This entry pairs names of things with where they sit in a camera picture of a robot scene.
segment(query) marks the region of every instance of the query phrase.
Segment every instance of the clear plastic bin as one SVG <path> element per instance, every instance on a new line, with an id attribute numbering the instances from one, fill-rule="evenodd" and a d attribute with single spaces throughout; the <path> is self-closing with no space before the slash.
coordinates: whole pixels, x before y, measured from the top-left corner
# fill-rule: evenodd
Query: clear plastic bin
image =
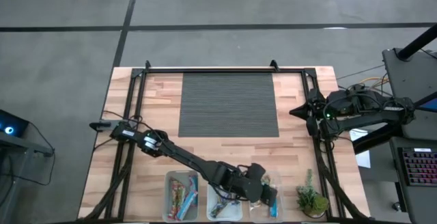
<path id="1" fill-rule="evenodd" d="M 277 195 L 277 205 L 278 205 L 278 217 L 270 217 L 270 208 L 266 204 L 249 203 L 249 214 L 251 216 L 251 221 L 254 223 L 281 223 L 283 222 L 283 192 L 281 184 L 281 176 L 276 171 L 267 171 L 264 175 L 269 175 L 272 182 L 271 185 L 276 187 L 278 190 Z"/>
<path id="2" fill-rule="evenodd" d="M 214 208 L 214 206 L 217 204 L 217 199 L 219 196 L 214 191 L 212 186 L 208 185 L 208 197 L 206 202 L 206 217 L 210 221 L 239 221 L 241 218 L 243 218 L 243 209 L 241 201 L 239 201 L 240 204 L 238 205 L 231 205 L 228 204 L 226 208 L 224 208 L 220 214 L 217 215 L 216 218 L 211 216 L 211 210 Z"/>
<path id="3" fill-rule="evenodd" d="M 199 216 L 199 206 L 191 206 L 188 211 L 185 214 L 184 220 L 178 221 L 178 220 L 172 220 L 167 217 L 167 215 L 170 213 L 171 205 L 173 203 L 173 198 L 171 196 L 171 189 L 170 189 L 170 178 L 175 178 L 176 180 L 179 180 L 183 185 L 187 188 L 189 191 L 190 186 L 190 180 L 189 176 L 197 176 L 197 189 L 199 189 L 199 175 L 196 171 L 190 170 L 190 171 L 169 171 L 165 175 L 165 198 L 164 198 L 164 208 L 163 208 L 163 220 L 166 223 L 183 223 L 183 222 L 193 222 L 197 219 Z"/>

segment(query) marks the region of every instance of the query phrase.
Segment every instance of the gray mat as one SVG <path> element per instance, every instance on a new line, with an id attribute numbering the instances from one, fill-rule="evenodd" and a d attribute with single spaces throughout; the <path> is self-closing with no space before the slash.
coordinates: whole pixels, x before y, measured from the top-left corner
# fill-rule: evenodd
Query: gray mat
<path id="1" fill-rule="evenodd" d="M 271 74 L 184 74 L 179 137 L 278 136 Z"/>

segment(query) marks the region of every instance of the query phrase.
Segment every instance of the keyboard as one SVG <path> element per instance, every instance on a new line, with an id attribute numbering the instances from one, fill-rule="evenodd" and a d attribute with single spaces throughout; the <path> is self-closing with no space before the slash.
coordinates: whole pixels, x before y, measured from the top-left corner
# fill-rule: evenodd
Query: keyboard
<path id="1" fill-rule="evenodd" d="M 414 148 L 400 149 L 408 185 L 437 186 L 437 148 L 420 151 Z"/>

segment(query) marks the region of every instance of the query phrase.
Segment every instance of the small potted plant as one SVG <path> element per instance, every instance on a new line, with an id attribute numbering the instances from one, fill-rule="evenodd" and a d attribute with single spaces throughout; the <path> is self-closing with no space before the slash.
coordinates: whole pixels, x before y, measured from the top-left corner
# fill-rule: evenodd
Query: small potted plant
<path id="1" fill-rule="evenodd" d="M 329 209 L 329 200 L 315 191 L 313 187 L 313 171 L 308 169 L 305 186 L 298 186 L 298 205 L 307 216 L 320 218 Z"/>

